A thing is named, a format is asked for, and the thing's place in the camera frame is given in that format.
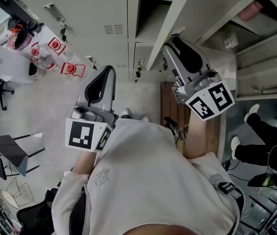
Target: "shoe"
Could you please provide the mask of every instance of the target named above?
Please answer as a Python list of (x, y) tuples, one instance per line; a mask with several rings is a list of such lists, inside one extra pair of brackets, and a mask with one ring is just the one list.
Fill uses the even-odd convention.
[(132, 118), (130, 112), (129, 112), (129, 109), (124, 109), (121, 113), (121, 118)]
[(150, 122), (149, 117), (143, 116), (142, 120), (143, 122)]
[(232, 158), (236, 160), (237, 158), (235, 157), (235, 150), (236, 148), (241, 144), (240, 140), (238, 139), (238, 136), (235, 136), (232, 138), (231, 141), (231, 149), (232, 149)]
[(250, 108), (250, 111), (245, 115), (244, 117), (244, 122), (247, 123), (247, 119), (248, 117), (253, 114), (253, 113), (257, 113), (258, 109), (259, 109), (259, 104), (255, 104)]

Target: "wooden board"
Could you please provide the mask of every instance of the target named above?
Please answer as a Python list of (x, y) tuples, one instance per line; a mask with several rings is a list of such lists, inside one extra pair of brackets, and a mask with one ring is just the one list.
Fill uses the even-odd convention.
[[(178, 124), (179, 128), (189, 123), (191, 109), (184, 104), (177, 104), (176, 98), (171, 90), (174, 83), (163, 82), (160, 85), (161, 95), (161, 125), (164, 126), (165, 117), (170, 117)], [(220, 137), (220, 116), (207, 121), (207, 153), (218, 154)], [(180, 152), (184, 151), (184, 141), (178, 141), (176, 146)]]

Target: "clear container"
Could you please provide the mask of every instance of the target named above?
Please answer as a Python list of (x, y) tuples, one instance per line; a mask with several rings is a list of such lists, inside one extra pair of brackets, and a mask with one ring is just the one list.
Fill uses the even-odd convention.
[(33, 48), (31, 50), (31, 55), (32, 62), (40, 69), (51, 71), (57, 67), (52, 54), (45, 47), (40, 47), (39, 49)]
[(63, 64), (61, 74), (67, 83), (73, 81), (81, 82), (84, 79), (86, 67), (85, 65), (81, 65), (79, 63), (80, 60), (72, 60), (71, 63)]
[(56, 38), (53, 38), (48, 46), (52, 50), (52, 53), (57, 55), (59, 58), (62, 58), (62, 60), (66, 63), (69, 63), (73, 60), (74, 54), (68, 48), (66, 45), (62, 44), (59, 40)]

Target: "strap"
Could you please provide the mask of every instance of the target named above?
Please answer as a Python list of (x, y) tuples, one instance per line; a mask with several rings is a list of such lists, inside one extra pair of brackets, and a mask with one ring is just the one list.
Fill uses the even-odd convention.
[(243, 192), (238, 187), (236, 187), (235, 184), (227, 182), (227, 180), (224, 179), (220, 173), (210, 176), (209, 180), (216, 190), (220, 191), (222, 195), (230, 198), (233, 202), (235, 202), (236, 220), (234, 226), (228, 233), (228, 235), (234, 235), (238, 228), (241, 214), (244, 209), (245, 198)]
[(90, 233), (90, 197), (87, 186), (72, 209), (69, 222), (69, 235), (89, 235)]

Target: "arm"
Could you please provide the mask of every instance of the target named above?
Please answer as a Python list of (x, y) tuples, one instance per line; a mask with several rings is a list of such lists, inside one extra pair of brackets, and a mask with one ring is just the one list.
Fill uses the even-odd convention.
[[(89, 175), (94, 169), (96, 153), (81, 151), (73, 168), (61, 182), (52, 204), (53, 226), (58, 235), (68, 235), (71, 213), (82, 195), (87, 192)], [(86, 197), (86, 213), (90, 210)]]
[(188, 134), (185, 141), (184, 157), (194, 159), (202, 157), (207, 152), (206, 123), (196, 113), (191, 112)]
[(73, 167), (73, 172), (78, 175), (90, 175), (93, 172), (96, 152), (81, 151)]

